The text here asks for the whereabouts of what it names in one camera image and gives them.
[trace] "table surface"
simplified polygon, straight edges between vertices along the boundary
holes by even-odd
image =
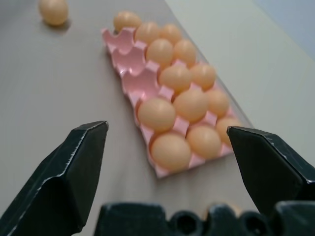
[[[310,95],[313,81],[306,78],[315,72],[313,61],[306,61],[303,51],[250,1],[239,2],[167,0],[252,123],[307,154],[311,139],[306,144],[301,139],[314,127],[311,111],[293,98],[306,102]],[[255,209],[234,158],[161,180],[145,158],[100,29],[122,9],[159,24],[177,23],[165,2],[68,0],[70,27],[60,30],[41,22],[35,0],[0,4],[0,214],[72,128],[96,120],[108,120],[110,129],[94,204],[80,235],[93,234],[105,202],[157,202],[168,217],[180,209],[202,215],[217,201]],[[292,125],[295,119],[300,126]]]

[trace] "egg carton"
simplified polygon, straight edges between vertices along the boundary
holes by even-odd
[[[159,65],[153,61],[145,60],[147,45],[140,41],[134,42],[134,32],[134,28],[123,28],[119,34],[113,35],[108,29],[104,29],[102,30],[102,37],[105,47],[111,56],[113,67],[121,79],[123,93],[129,98],[133,107],[135,123],[141,130],[147,146],[148,160],[154,168],[157,177],[165,177],[172,173],[158,166],[150,154],[151,144],[159,134],[138,121],[137,110],[142,102],[153,97],[161,97],[171,102],[174,91],[166,86],[160,86],[158,84]],[[192,83],[190,89],[201,88]],[[213,89],[220,90],[220,87],[216,82],[209,90]],[[231,107],[225,116],[235,117]],[[194,124],[190,124],[189,121],[177,116],[173,128],[168,132],[176,132],[185,137],[190,128],[203,124],[214,127],[216,121],[217,116],[209,111],[207,111],[203,119]],[[220,154],[217,158],[222,158],[232,152],[233,150],[230,147],[222,143]],[[207,160],[204,158],[192,152],[187,169],[202,165],[206,161]]]

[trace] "pink egg tray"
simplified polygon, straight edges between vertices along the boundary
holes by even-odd
[[[124,28],[118,35],[114,35],[108,29],[103,29],[101,32],[105,47],[111,56],[113,67],[121,79],[123,93],[129,98],[133,107],[135,123],[141,130],[147,145],[148,160],[154,168],[157,177],[168,176],[172,173],[154,163],[150,155],[150,146],[158,134],[155,134],[152,129],[140,124],[136,114],[142,102],[153,97],[163,97],[164,99],[171,101],[174,91],[168,87],[160,86],[157,83],[159,65],[153,61],[145,60],[145,50],[147,45],[140,41],[134,42],[134,28]],[[201,89],[195,84],[191,84],[190,88]],[[211,89],[220,90],[216,83]],[[235,117],[231,108],[226,116]],[[187,120],[177,116],[172,130],[169,132],[176,132],[185,137],[189,128],[202,124],[215,126],[216,121],[217,116],[209,111],[207,111],[202,120],[194,124],[189,124]],[[224,157],[232,152],[233,150],[230,147],[222,144],[218,158]],[[198,156],[196,153],[192,153],[188,169],[202,165],[205,162],[206,160],[204,158]]]

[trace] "gray table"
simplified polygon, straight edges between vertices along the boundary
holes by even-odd
[[[201,215],[213,201],[255,209],[233,156],[161,180],[147,162],[100,29],[112,27],[115,13],[123,9],[161,25],[178,24],[166,3],[70,0],[68,4],[70,27],[52,30],[42,23],[34,0],[0,2],[0,214],[72,128],[96,120],[109,121],[110,129],[98,190],[80,235],[93,234],[105,202],[157,202],[168,216],[180,209]]]

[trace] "plastic egg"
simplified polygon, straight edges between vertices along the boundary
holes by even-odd
[[[172,65],[163,70],[158,78],[161,85],[174,90],[176,94],[189,89],[192,80],[191,72],[180,64]]]
[[[189,122],[202,119],[208,110],[207,95],[199,89],[190,89],[181,93],[173,104],[177,114]]]
[[[235,118],[221,118],[217,121],[216,130],[221,138],[221,141],[232,147],[231,141],[226,133],[229,126],[242,126],[242,124]]]
[[[65,0],[40,0],[39,12],[51,26],[60,26],[68,19],[68,5]]]
[[[192,72],[192,81],[201,86],[203,90],[210,89],[215,83],[216,71],[211,65],[197,64],[190,71]]]
[[[188,167],[191,150],[184,137],[174,133],[163,134],[153,142],[151,157],[160,167],[178,172]]]
[[[196,62],[195,46],[186,39],[182,39],[174,46],[174,60],[181,60],[187,67],[192,67]]]
[[[158,132],[171,129],[176,119],[174,106],[162,98],[151,98],[143,102],[137,115],[141,124]]]
[[[224,116],[230,107],[227,95],[219,90],[210,90],[206,94],[208,96],[208,110],[218,117]]]
[[[116,32],[120,32],[124,27],[138,28],[140,25],[140,17],[131,11],[121,11],[114,17]]]
[[[211,160],[218,157],[221,150],[220,136],[210,126],[201,125],[192,128],[186,137],[191,150],[200,157]]]
[[[160,69],[168,67],[173,58],[173,45],[166,39],[152,42],[146,52],[146,60],[152,60],[160,65]]]
[[[173,45],[175,45],[182,39],[182,33],[176,25],[167,24],[162,28],[160,37],[167,39]]]
[[[142,41],[146,44],[152,43],[159,38],[161,32],[160,27],[155,22],[145,22],[139,26],[135,35],[134,41]]]

